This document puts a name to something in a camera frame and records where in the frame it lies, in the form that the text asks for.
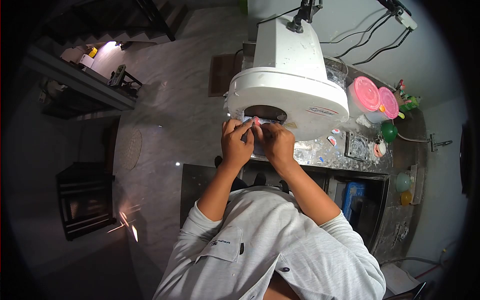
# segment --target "round woven mat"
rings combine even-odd
[[[142,134],[140,130],[133,129],[130,134],[125,134],[119,144],[119,162],[122,167],[131,170],[137,164],[142,149]]]

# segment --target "renfert logo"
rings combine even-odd
[[[327,117],[338,114],[334,110],[331,110],[329,108],[319,107],[319,106],[310,106],[308,109],[306,109],[306,111],[317,114],[317,115],[321,115],[321,116],[327,116]]]
[[[210,245],[215,246],[215,245],[217,245],[218,243],[230,244],[230,242],[229,242],[229,241],[226,241],[226,240],[215,240],[215,241],[213,241],[213,242],[210,242]]]

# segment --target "grey long-sleeve shirt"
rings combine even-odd
[[[278,272],[301,299],[381,299],[385,278],[342,213],[317,226],[274,187],[230,193],[222,221],[195,203],[154,299],[262,299]]]

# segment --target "white wall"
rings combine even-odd
[[[323,2],[324,8],[313,17],[312,23],[320,41],[338,41],[350,33],[366,30],[386,12],[386,8],[375,0]],[[412,0],[402,0],[402,3],[412,12],[418,28],[400,47],[382,52],[371,62],[358,65],[357,68],[393,86],[404,79],[409,94],[423,96],[424,108],[462,97],[454,63],[427,12]],[[249,0],[249,40],[256,40],[258,21],[273,14],[287,12],[299,4],[299,0]],[[376,50],[394,43],[404,30],[401,23],[390,18],[375,31],[366,45],[352,50],[342,59],[347,64],[363,61]],[[322,52],[330,57],[340,55],[357,44],[361,36],[362,34],[348,37],[338,44],[322,44]]]
[[[463,99],[450,100],[423,110],[427,133],[435,133],[435,140],[453,143],[429,152],[428,173],[420,222],[407,256],[438,261],[441,251],[458,239],[467,208],[460,181],[460,137],[462,124],[467,120]],[[455,246],[448,248],[444,259],[450,257]],[[402,269],[417,276],[432,266],[405,262]],[[431,281],[441,276],[441,268],[422,276],[420,281]]]

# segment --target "pink container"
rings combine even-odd
[[[380,94],[380,107],[376,111],[365,113],[365,117],[372,123],[395,119],[398,116],[398,103],[395,95],[384,86],[378,89],[378,93]]]
[[[367,77],[355,78],[347,88],[348,110],[353,118],[376,111],[380,106],[377,86]]]

